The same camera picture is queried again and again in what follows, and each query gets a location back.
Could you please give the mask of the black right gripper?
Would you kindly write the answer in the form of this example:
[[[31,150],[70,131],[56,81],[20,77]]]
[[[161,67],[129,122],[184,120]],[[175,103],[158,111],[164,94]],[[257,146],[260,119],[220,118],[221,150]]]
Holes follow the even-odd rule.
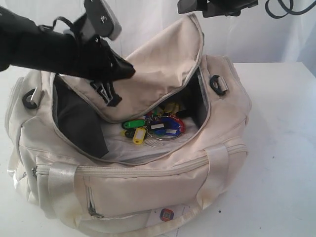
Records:
[[[202,11],[203,17],[238,17],[241,14],[241,10],[252,8],[258,4],[258,0],[209,0],[207,3],[207,10],[204,11],[204,0],[179,0],[177,2],[177,10],[179,14]]]

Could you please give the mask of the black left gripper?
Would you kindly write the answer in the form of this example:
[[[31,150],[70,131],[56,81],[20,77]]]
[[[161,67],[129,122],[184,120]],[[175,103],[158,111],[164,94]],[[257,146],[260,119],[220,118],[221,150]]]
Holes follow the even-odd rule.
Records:
[[[113,80],[129,79],[136,73],[132,64],[111,52],[88,17],[75,22],[57,17],[51,26],[39,25],[38,29],[43,37],[39,60],[42,70],[90,80],[101,80],[110,73]],[[112,81],[91,81],[90,86],[108,107],[116,107],[122,101]]]

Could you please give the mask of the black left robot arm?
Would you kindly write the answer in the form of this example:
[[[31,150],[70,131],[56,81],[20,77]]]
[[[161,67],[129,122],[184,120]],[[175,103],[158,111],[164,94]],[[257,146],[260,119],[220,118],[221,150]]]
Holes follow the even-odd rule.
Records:
[[[84,8],[75,22],[58,18],[68,26],[64,33],[1,8],[0,69],[13,65],[88,79],[107,106],[117,106],[121,97],[114,81],[135,74],[108,44],[120,35],[121,25],[104,0],[86,0]]]

